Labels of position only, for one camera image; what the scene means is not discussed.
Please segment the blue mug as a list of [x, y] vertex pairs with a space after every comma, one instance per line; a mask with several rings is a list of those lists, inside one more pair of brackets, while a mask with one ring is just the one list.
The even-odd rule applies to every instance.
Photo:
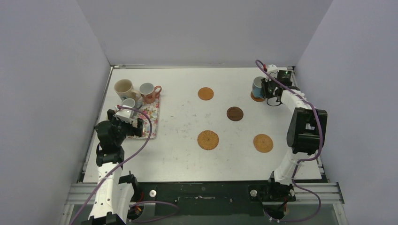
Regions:
[[262, 80], [264, 79], [264, 77], [258, 76], [252, 82], [252, 94], [255, 98], [264, 98], [264, 94], [262, 93]]

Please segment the pink mug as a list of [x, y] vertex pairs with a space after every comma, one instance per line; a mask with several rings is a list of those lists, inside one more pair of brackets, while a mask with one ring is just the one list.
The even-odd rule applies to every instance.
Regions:
[[160, 98], [162, 91], [161, 86], [154, 86], [152, 83], [144, 83], [139, 87], [139, 92], [146, 104], [154, 103]]

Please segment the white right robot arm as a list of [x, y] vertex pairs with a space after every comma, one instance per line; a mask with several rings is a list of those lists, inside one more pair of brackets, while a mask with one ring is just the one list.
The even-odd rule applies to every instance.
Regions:
[[303, 163], [315, 157], [325, 142], [328, 113], [308, 102], [304, 93], [293, 86], [291, 75], [292, 71], [272, 65], [268, 68], [266, 78], [261, 81], [261, 96], [265, 99], [276, 98], [292, 113], [286, 137], [290, 149], [273, 171], [276, 182], [265, 188], [266, 196], [273, 201], [284, 195], [282, 185], [292, 184]]

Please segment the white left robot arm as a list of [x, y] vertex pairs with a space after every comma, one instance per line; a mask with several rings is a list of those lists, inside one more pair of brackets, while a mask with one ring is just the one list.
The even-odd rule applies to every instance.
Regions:
[[84, 225], [124, 225], [129, 203], [140, 197], [140, 188], [133, 174], [122, 175], [124, 161], [123, 141], [128, 136], [141, 137], [143, 120], [133, 126], [132, 115], [136, 110], [126, 105], [117, 111], [108, 110], [108, 120], [100, 122], [95, 130], [99, 139], [96, 148], [98, 184], [92, 210]]

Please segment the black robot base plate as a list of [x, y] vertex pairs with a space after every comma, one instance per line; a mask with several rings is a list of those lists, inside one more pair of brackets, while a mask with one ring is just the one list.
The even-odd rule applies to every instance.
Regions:
[[159, 202], [168, 202], [179, 207], [177, 215], [180, 216], [230, 216], [234, 214], [248, 214], [250, 216], [262, 216], [264, 212], [279, 213], [285, 212], [287, 204], [296, 201], [293, 186], [279, 185], [273, 181], [212, 181], [212, 182], [140, 182], [138, 184], [139, 191], [134, 194], [133, 201], [156, 201], [156, 191], [149, 192], [150, 199], [144, 199], [144, 191], [146, 183], [154, 184], [172, 184], [175, 188], [177, 183], [198, 183], [205, 186], [211, 183], [227, 184], [227, 187], [233, 187], [232, 184], [242, 185], [244, 187], [259, 188], [251, 190], [250, 197], [238, 197], [237, 199], [227, 199], [226, 197], [217, 197], [216, 199], [194, 199], [183, 197], [181, 199], [172, 200], [170, 195], [161, 197]]

